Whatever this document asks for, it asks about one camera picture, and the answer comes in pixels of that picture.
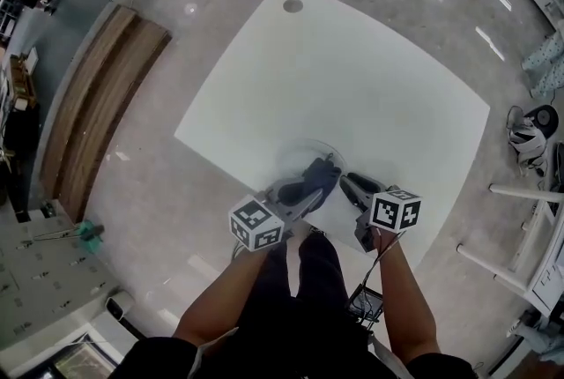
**round hole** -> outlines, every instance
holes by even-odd
[[[284,11],[294,14],[295,12],[300,12],[303,9],[303,3],[301,0],[286,0],[282,4]]]

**drawer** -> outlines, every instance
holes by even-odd
[[[564,293],[564,280],[560,275],[560,270],[555,264],[551,264],[540,275],[532,292],[552,310],[558,299]]]

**wooden plank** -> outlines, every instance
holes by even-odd
[[[119,52],[140,20],[131,9],[117,6],[78,65],[57,112],[41,165],[41,182],[48,197],[57,197],[60,192],[69,155],[66,147],[78,134],[75,129],[85,116],[84,104],[88,94],[95,91],[112,63],[112,57]]]
[[[85,108],[63,178],[60,203],[74,222],[84,216],[100,162],[133,95],[170,41],[167,31],[142,20],[119,52]]]

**black shirt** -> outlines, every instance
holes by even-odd
[[[368,351],[366,330],[345,314],[303,302],[257,313],[215,354],[204,356],[195,378],[395,378]],[[148,338],[133,346],[111,378],[186,379],[196,352],[178,338]],[[415,379],[475,378],[468,362],[438,353],[421,355],[407,368]]]

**green object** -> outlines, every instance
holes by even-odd
[[[91,254],[95,254],[100,248],[102,240],[100,230],[88,219],[83,220],[77,228],[77,235],[80,236],[80,245]]]

